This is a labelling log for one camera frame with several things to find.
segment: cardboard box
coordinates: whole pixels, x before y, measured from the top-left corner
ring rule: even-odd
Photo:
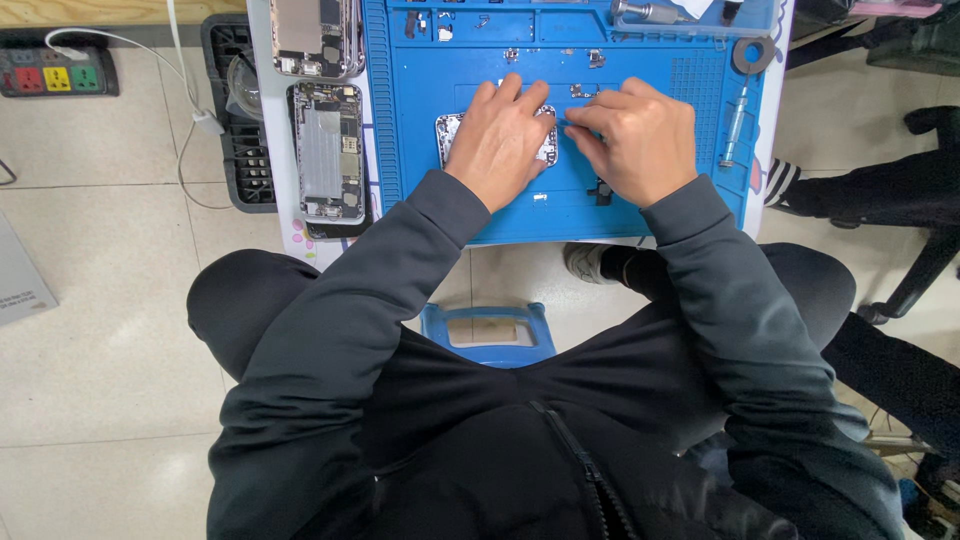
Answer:
[[[0,325],[56,306],[57,300],[0,212]]]

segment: white table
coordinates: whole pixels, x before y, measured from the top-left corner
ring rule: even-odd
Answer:
[[[780,25],[771,35],[777,44],[778,54],[767,67],[763,83],[763,98],[760,104],[759,138],[754,148],[754,171],[751,190],[747,197],[747,210],[743,230],[752,237],[760,230],[760,215],[763,211],[763,187],[766,171],[770,168],[773,152],[774,130],[777,125],[777,109],[780,106],[780,91],[783,88],[785,52],[790,40],[793,22],[794,0],[780,0]],[[305,260],[320,270],[325,270],[349,246],[350,240],[312,241],[306,238],[300,214],[300,182],[297,175],[297,158],[294,150],[290,116],[287,110],[287,87],[298,78],[280,75],[272,68],[270,4],[268,0],[247,0],[253,49],[260,79],[260,99],[263,104],[264,124],[270,145],[270,165],[274,175],[276,212],[283,234],[283,249],[292,257]],[[377,171],[375,142],[373,137],[370,92],[366,72],[349,81],[363,93],[363,134],[367,147],[367,165],[370,171],[374,219],[380,217],[380,186]],[[610,243],[654,247],[652,237],[609,238]]]

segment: blue silicone repair mat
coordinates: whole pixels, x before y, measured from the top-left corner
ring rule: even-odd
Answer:
[[[543,79],[550,84],[546,103],[563,114],[566,108],[588,101],[571,97],[571,84],[593,92],[597,85],[618,88],[625,79],[636,76],[693,105],[697,170],[710,174],[742,227],[762,79],[750,78],[734,166],[719,167],[733,100],[744,85],[744,76],[732,68],[735,41],[615,33],[608,21],[609,6],[603,1],[366,0],[367,70],[384,211],[407,197],[428,169],[440,166],[437,117],[467,110],[482,82],[496,82],[510,71],[522,76],[525,84]],[[416,20],[413,37],[408,25],[410,11],[415,12]],[[441,25],[452,25],[449,40],[440,41],[440,30],[447,37]],[[602,67],[590,67],[592,49],[604,57]],[[508,58],[515,52],[515,59]],[[650,233],[637,207],[618,196],[613,195],[608,206],[597,206],[597,198],[588,195],[588,189],[595,187],[596,175],[589,163],[561,130],[557,163],[497,212],[473,243]]]

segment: stool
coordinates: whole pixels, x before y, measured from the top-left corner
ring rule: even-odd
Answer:
[[[530,325],[537,343],[523,345],[478,345],[457,347],[450,343],[447,322],[453,319],[509,318]],[[557,354],[546,326],[543,304],[537,302],[527,307],[465,307],[463,309],[440,309],[436,304],[427,304],[420,312],[420,333],[449,351],[468,360],[497,368],[516,368],[535,364]]]

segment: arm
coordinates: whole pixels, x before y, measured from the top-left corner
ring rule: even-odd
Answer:
[[[605,137],[566,130],[595,172],[644,209],[731,415],[734,488],[806,538],[900,538],[897,486],[852,438],[866,422],[836,402],[833,371],[793,299],[696,174],[693,108],[631,78],[566,117]]]
[[[707,175],[643,211],[731,415],[734,489],[806,538],[900,538],[900,498],[833,370]],[[857,434],[857,440],[851,435]]]
[[[517,74],[499,89],[480,85],[450,174],[428,172],[264,333],[210,450],[210,538],[339,539],[362,530],[373,476],[353,441],[400,321],[420,313],[491,213],[545,166],[535,157],[554,120],[534,111],[549,86],[520,88]]]

